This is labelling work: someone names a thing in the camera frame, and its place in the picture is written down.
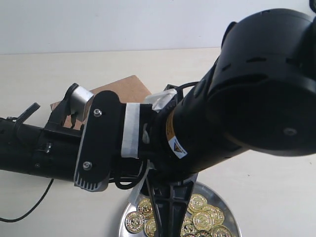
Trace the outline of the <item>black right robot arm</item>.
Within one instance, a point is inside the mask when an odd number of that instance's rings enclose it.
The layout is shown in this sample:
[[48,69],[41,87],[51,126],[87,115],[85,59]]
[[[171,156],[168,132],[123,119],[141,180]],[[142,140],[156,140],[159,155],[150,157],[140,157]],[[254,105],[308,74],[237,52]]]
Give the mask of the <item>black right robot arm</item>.
[[158,237],[176,237],[196,175],[248,150],[316,152],[316,20],[270,9],[232,22],[212,68],[159,112],[127,104],[115,120],[121,156],[138,158]]

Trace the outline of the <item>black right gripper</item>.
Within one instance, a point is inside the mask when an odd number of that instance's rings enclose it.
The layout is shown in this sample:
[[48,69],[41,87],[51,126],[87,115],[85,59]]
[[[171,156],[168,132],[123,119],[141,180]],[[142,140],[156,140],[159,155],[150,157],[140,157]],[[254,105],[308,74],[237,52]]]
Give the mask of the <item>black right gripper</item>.
[[[149,164],[166,172],[171,167],[164,127],[167,116],[184,98],[186,85],[168,85],[163,92],[139,103],[122,103],[117,94],[111,105],[113,141],[111,182],[120,189],[142,185]],[[197,174],[181,181],[169,181],[155,173],[148,175],[148,192],[154,211],[156,237],[178,237],[193,193]]]

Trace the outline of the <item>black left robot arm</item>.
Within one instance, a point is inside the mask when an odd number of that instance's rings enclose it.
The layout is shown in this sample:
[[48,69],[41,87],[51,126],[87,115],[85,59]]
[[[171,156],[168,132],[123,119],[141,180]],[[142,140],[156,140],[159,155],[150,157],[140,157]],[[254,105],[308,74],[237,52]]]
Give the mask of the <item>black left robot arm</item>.
[[65,127],[48,130],[25,124],[39,107],[34,103],[17,118],[0,119],[0,168],[71,182],[82,132]]

